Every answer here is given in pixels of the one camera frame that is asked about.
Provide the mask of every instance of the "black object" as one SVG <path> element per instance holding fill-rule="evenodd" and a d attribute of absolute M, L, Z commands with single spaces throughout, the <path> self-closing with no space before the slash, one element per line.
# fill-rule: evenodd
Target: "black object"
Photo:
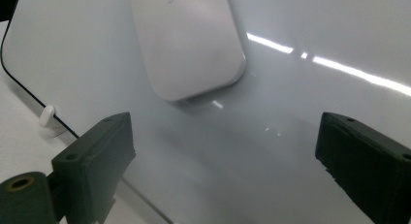
<path fill-rule="evenodd" d="M 136 156 L 129 113 L 110 116 L 52 161 L 53 173 L 15 176 L 0 185 L 1 224 L 104 223 L 117 183 Z"/>
<path fill-rule="evenodd" d="M 409 148 L 353 118 L 325 112 L 315 155 L 374 223 L 408 223 Z"/>
<path fill-rule="evenodd" d="M 0 0 L 0 21 L 10 20 L 17 0 Z"/>

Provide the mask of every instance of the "bright light streak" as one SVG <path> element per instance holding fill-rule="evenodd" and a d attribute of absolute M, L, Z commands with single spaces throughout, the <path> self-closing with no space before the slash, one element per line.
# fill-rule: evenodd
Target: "bright light streak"
<path fill-rule="evenodd" d="M 259 43 L 259 44 L 264 45 L 264 46 L 269 47 L 269 48 L 274 48 L 275 50 L 282 51 L 282 52 L 285 52 L 285 53 L 288 53 L 288 54 L 290 54 L 294 51 L 293 48 L 281 46 L 278 43 L 275 43 L 275 42 L 270 41 L 270 40 L 265 39 L 265 38 L 257 37 L 255 35 L 252 35 L 252 34 L 249 34 L 249 33 L 247 33 L 247 37 L 250 41 Z"/>
<path fill-rule="evenodd" d="M 224 106 L 217 101 L 213 101 L 212 104 L 220 110 L 224 109 Z"/>
<path fill-rule="evenodd" d="M 363 80 L 367 80 L 371 83 L 390 88 L 391 90 L 401 92 L 401 93 L 403 93 L 407 96 L 411 96 L 411 87 L 403 85 L 403 84 L 398 83 L 396 81 L 376 77 L 376 76 L 367 74 L 367 73 L 365 73 L 361 70 L 358 70 L 356 68 L 348 67 L 348 66 L 342 65 L 338 62 L 331 61 L 331 60 L 329 60 L 327 58 L 323 58 L 323 57 L 315 56 L 312 59 L 312 62 L 314 62 L 316 64 L 319 64 L 319 65 L 323 65 L 323 66 L 332 68 L 332 69 L 336 69 L 337 71 L 347 73 L 349 75 L 361 78 Z"/>
<path fill-rule="evenodd" d="M 304 52 L 304 53 L 301 55 L 301 58 L 302 58 L 302 59 L 306 59 L 307 56 L 308 56 L 308 53 Z"/>

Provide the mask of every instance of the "round screw hole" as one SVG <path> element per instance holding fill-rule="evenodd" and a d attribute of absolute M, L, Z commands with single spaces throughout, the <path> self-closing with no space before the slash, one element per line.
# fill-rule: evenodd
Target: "round screw hole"
<path fill-rule="evenodd" d="M 403 154 L 402 157 L 404 157 L 407 160 L 411 160 L 411 155 L 410 154 Z"/>
<path fill-rule="evenodd" d="M 69 154 L 69 155 L 66 156 L 66 160 L 74 160 L 76 158 L 77 158 L 76 154 Z"/>
<path fill-rule="evenodd" d="M 16 192 L 16 191 L 22 190 L 30 186 L 30 184 L 32 184 L 33 181 L 34 181 L 34 177 L 32 176 L 23 176 L 23 177 L 16 178 L 14 181 L 9 183 L 7 190 L 9 192 Z"/>

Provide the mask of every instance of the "white rectangular object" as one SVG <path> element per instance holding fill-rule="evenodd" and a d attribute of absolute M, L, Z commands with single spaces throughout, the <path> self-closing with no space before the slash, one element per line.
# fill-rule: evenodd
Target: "white rectangular object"
<path fill-rule="evenodd" d="M 151 86 L 165 100 L 237 81 L 245 58 L 228 0 L 132 0 Z"/>

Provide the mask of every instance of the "white floor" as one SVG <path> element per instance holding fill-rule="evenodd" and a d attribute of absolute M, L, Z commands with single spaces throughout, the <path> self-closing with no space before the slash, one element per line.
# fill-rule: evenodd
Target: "white floor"
<path fill-rule="evenodd" d="M 0 36 L 7 22 L 0 22 Z M 76 138 L 52 138 L 39 126 L 42 107 L 0 68 L 0 182 L 27 172 L 51 172 L 50 160 Z M 164 224 L 129 187 L 120 182 L 106 224 Z"/>

